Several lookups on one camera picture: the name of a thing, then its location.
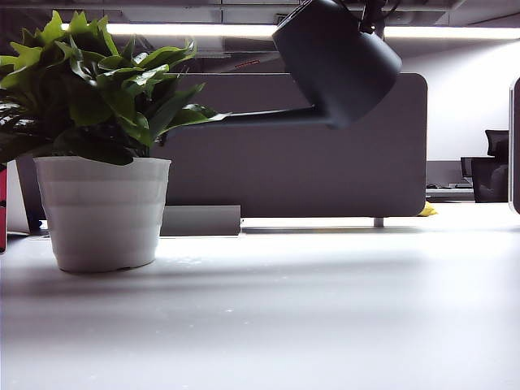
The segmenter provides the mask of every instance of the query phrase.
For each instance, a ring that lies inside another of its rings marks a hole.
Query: potted plant
[[[163,47],[118,51],[107,19],[58,12],[40,31],[23,30],[17,56],[0,56],[0,163],[31,154],[58,266],[97,272],[152,262],[169,160],[150,157],[168,130],[222,119],[178,90],[176,64],[195,54]]]

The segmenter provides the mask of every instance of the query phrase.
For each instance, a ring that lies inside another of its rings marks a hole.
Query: office cubicle
[[[289,74],[187,75],[221,112],[308,106]],[[168,205],[240,205],[243,217],[409,216],[424,207],[427,85],[401,74],[353,126],[186,127],[154,155],[173,160]]]

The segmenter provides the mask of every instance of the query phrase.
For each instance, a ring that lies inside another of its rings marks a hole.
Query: yellow object
[[[422,209],[421,213],[418,215],[418,217],[429,217],[430,215],[439,214],[437,213],[436,209],[433,207],[433,205],[427,201],[424,205],[424,209]]]

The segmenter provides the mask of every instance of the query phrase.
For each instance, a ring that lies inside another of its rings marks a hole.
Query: white wall
[[[486,155],[484,130],[509,128],[509,87],[520,42],[475,44],[403,60],[428,83],[428,160]]]

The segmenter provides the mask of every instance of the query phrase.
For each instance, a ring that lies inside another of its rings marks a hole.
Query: white desk surface
[[[161,239],[155,263],[99,275],[11,240],[2,390],[518,390],[520,215],[436,207],[384,229]]]

